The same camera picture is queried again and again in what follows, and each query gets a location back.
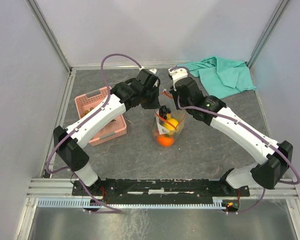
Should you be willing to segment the dark toy grape bunch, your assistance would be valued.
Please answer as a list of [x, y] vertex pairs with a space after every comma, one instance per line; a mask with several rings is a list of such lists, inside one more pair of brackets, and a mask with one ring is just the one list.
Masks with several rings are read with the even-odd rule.
[[171, 118], [172, 111], [166, 105], [162, 105], [159, 108], [159, 116], [165, 120]]

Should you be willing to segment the clear zip top bag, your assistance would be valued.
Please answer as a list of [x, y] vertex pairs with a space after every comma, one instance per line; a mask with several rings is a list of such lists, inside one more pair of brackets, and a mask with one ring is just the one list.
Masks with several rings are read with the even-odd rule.
[[154, 110], [152, 135], [162, 147], [171, 147], [185, 126], [186, 111], [177, 109], [173, 96], [164, 89], [159, 94], [160, 106]]

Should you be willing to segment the yellow toy fruit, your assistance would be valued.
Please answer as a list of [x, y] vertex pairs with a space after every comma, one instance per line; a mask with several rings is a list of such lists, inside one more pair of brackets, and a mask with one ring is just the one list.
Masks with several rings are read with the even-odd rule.
[[168, 130], [168, 131], [176, 131], [178, 128], [179, 122], [175, 118], [169, 118], [167, 119], [163, 126]]

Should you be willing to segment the orange toy fruit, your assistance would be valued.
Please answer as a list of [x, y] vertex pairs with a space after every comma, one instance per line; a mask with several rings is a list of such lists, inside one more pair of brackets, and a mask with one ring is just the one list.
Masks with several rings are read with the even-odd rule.
[[157, 140], [158, 144], [160, 144], [163, 147], [170, 147], [175, 142], [175, 139], [173, 137], [169, 137], [164, 134], [157, 136], [156, 140]]

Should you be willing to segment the brown longan bunch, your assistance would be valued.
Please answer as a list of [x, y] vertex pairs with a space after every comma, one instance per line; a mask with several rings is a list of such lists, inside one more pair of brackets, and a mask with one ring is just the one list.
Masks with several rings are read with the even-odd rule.
[[81, 114], [81, 118], [85, 117], [88, 113], [90, 113], [94, 108], [93, 107], [90, 107], [89, 109], [87, 110], [84, 110], [83, 113]]

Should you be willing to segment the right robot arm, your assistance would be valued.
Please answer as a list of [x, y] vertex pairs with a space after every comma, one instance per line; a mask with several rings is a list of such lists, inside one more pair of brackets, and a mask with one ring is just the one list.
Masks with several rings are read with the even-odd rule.
[[254, 158], [254, 164], [235, 168], [225, 175], [225, 180], [219, 183], [221, 193], [230, 196], [237, 189], [254, 183], [272, 190], [282, 181], [291, 167], [291, 143], [278, 142], [260, 133], [219, 98], [204, 96], [191, 77], [174, 79], [169, 92], [177, 109], [187, 111], [194, 119], [224, 133]]

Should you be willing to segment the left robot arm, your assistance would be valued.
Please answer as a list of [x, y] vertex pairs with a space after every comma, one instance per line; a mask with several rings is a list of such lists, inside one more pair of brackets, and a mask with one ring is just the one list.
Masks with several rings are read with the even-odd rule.
[[84, 147], [107, 124], [131, 108], [157, 109], [160, 83], [156, 69], [143, 68], [135, 78], [119, 82], [108, 90], [106, 98], [76, 123], [54, 129], [56, 153], [83, 182], [83, 189], [89, 195], [96, 195], [101, 183]]

